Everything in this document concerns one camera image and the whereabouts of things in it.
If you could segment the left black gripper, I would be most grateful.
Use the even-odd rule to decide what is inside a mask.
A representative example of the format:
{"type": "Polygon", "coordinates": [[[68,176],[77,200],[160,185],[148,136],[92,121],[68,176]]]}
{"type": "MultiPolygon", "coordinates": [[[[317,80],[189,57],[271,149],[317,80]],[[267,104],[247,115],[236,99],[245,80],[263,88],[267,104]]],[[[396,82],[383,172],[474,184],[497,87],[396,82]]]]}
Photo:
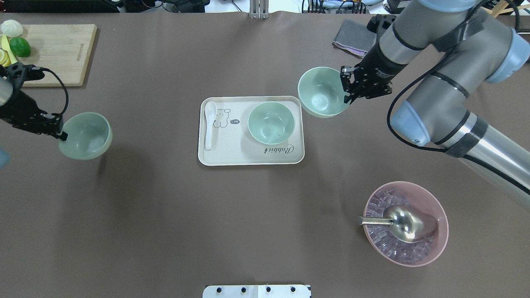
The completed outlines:
{"type": "Polygon", "coordinates": [[[59,76],[52,70],[35,65],[12,64],[1,67],[1,119],[12,127],[34,134],[50,135],[66,141],[63,131],[64,113],[69,104],[69,94],[59,76]],[[60,113],[48,113],[38,107],[36,101],[22,91],[26,81],[41,80],[45,72],[51,73],[65,93],[65,104],[60,113]]]}

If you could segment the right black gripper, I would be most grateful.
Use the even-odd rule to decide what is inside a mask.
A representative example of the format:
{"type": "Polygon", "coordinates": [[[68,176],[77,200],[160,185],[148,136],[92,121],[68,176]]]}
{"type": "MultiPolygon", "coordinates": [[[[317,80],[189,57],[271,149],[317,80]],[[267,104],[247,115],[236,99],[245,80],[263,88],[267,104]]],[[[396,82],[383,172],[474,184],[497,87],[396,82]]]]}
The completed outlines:
{"type": "Polygon", "coordinates": [[[343,102],[352,104],[357,98],[372,99],[392,93],[392,83],[387,79],[372,76],[360,64],[343,65],[340,68],[340,81],[346,94],[343,102]]]}

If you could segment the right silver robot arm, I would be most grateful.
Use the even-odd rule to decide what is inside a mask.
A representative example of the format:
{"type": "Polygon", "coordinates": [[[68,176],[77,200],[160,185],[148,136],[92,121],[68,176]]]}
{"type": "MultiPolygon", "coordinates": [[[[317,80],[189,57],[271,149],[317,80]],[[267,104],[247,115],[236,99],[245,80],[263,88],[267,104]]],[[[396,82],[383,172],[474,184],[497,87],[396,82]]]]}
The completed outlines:
{"type": "Polygon", "coordinates": [[[529,58],[529,44],[483,9],[478,0],[412,0],[395,18],[373,17],[370,51],[342,66],[345,103],[391,93],[391,81],[426,47],[443,58],[414,80],[387,125],[406,145],[461,159],[525,209],[529,208],[529,152],[464,106],[480,84],[499,83],[529,58]]]}

